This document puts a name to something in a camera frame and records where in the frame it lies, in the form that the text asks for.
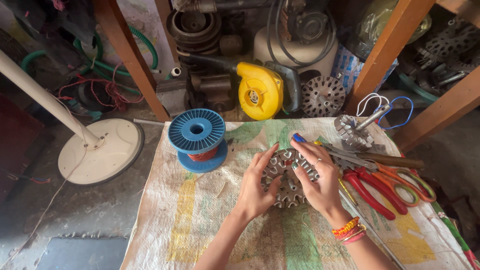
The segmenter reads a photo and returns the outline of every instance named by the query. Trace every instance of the white wire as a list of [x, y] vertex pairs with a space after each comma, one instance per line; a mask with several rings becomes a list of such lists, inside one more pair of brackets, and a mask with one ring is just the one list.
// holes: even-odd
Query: white wire
[[[363, 110], [361, 111], [361, 113], [359, 113], [359, 110], [360, 110], [360, 104], [366, 99], [367, 101], [365, 102], [365, 105], [363, 105]], [[387, 101], [387, 104], [390, 103], [390, 101], [388, 100], [388, 98], [384, 97], [384, 96], [380, 96], [379, 94], [377, 93], [370, 93], [368, 94], [366, 97], [364, 97], [357, 105], [357, 116], [361, 116], [362, 113], [365, 111], [365, 109], [367, 108], [367, 104], [368, 104], [368, 101], [370, 101], [370, 99], [372, 98], [378, 98], [379, 99], [379, 102], [378, 102], [378, 107], [377, 108], [380, 108], [382, 106], [382, 99], [384, 98], [386, 101]]]
[[[70, 114], [70, 116], [73, 118], [73, 120], [75, 120], [75, 122], [78, 124], [78, 126], [80, 127], [80, 129], [82, 130], [82, 136], [84, 137], [84, 141], [85, 140], [85, 134], [84, 134], [84, 130], [82, 129], [82, 127], [80, 126], [80, 124], [78, 123], [78, 121], [75, 119], [75, 117], [72, 115], [72, 113], [70, 112], [70, 110], [67, 108], [67, 106], [61, 102], [56, 96], [52, 95], [52, 97], [54, 97], [58, 102], [60, 102], [61, 105], [63, 105], [65, 107], [65, 109], [67, 109], [67, 112]], [[30, 236], [27, 238], [27, 240], [25, 240], [25, 242], [10, 256], [8, 257], [8, 259], [0, 266], [0, 270], [11, 260], [13, 260], [13, 258], [15, 258], [15, 256], [18, 255], [18, 253], [20, 253], [20, 251], [23, 249], [23, 247], [25, 246], [25, 244], [28, 242], [28, 240], [30, 240], [30, 238], [32, 238], [32, 235], [35, 233], [35, 231], [37, 230], [38, 226], [40, 225], [43, 217], [45, 216], [45, 213], [48, 211], [48, 209], [50, 208], [50, 206], [52, 205], [52, 202], [53, 202], [53, 199], [55, 199], [55, 197], [57, 196], [57, 194], [59, 193], [59, 191], [61, 190], [61, 188], [63, 187], [63, 185], [65, 184], [65, 182], [67, 181], [67, 179], [73, 174], [73, 172], [77, 169], [77, 167], [80, 165], [80, 163], [82, 163], [82, 161], [84, 160], [85, 158], [85, 155], [87, 154], [87, 148], [85, 148], [85, 153], [84, 153], [84, 156], [82, 157], [82, 159], [80, 160], [80, 162], [78, 162], [78, 164], [73, 168], [73, 170], [67, 175], [67, 177], [65, 177], [65, 180], [63, 181], [63, 183], [61, 184], [60, 188], [57, 190], [57, 192], [55, 192], [55, 194], [53, 195], [52, 199], [50, 200], [50, 203], [48, 204], [47, 206], [47, 209], [45, 209], [45, 211], [43, 211], [43, 214], [40, 216], [40, 219], [38, 220], [38, 222], [36, 223], [36, 226], [35, 228], [33, 229], [32, 233], [30, 234]]]

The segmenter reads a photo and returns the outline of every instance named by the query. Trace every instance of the copper wire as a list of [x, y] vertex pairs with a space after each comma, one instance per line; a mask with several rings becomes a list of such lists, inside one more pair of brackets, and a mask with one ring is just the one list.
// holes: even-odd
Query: copper wire
[[214, 157], [216, 151], [218, 150], [218, 146], [214, 149], [207, 151], [201, 154], [187, 154], [193, 161], [207, 161]]

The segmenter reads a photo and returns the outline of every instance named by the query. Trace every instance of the blue plastic spool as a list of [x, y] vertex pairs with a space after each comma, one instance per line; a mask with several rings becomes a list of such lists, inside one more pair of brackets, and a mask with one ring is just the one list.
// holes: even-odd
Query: blue plastic spool
[[[228, 146], [224, 139], [225, 121], [207, 109], [188, 110], [173, 119], [168, 128], [168, 140], [178, 151], [180, 164], [195, 173], [211, 172], [227, 158]], [[218, 146], [213, 158], [193, 161], [188, 154], [202, 154]]]

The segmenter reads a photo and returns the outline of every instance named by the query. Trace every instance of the white pipe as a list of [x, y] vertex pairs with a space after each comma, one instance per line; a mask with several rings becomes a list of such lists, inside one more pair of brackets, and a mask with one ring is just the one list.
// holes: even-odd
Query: white pipe
[[80, 138], [85, 136], [87, 144], [97, 143], [100, 139], [73, 118], [59, 102], [43, 89], [32, 77], [23, 71], [10, 57], [0, 50], [0, 72], [31, 96], [53, 116], [75, 132]]

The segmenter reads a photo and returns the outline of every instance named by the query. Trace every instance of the hand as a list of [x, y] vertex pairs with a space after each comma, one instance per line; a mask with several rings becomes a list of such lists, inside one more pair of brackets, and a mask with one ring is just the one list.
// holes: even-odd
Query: hand
[[346, 220], [345, 222], [345, 219], [348, 219], [350, 215], [342, 207], [338, 193], [338, 169], [330, 159], [330, 155], [323, 147], [314, 143], [292, 140], [290, 144], [310, 164], [315, 164], [315, 169], [320, 176], [315, 182], [312, 182], [304, 168], [296, 162], [292, 163], [293, 171], [302, 184], [308, 202], [324, 215], [333, 227], [336, 227], [333, 223], [339, 223], [342, 227], [350, 221]]
[[281, 176], [271, 182], [266, 192], [260, 185], [260, 179], [263, 170], [277, 149], [278, 143], [274, 144], [265, 152], [255, 154], [250, 166], [243, 174], [239, 198], [232, 210], [232, 214], [239, 215], [250, 222], [265, 213], [265, 211], [275, 203]]

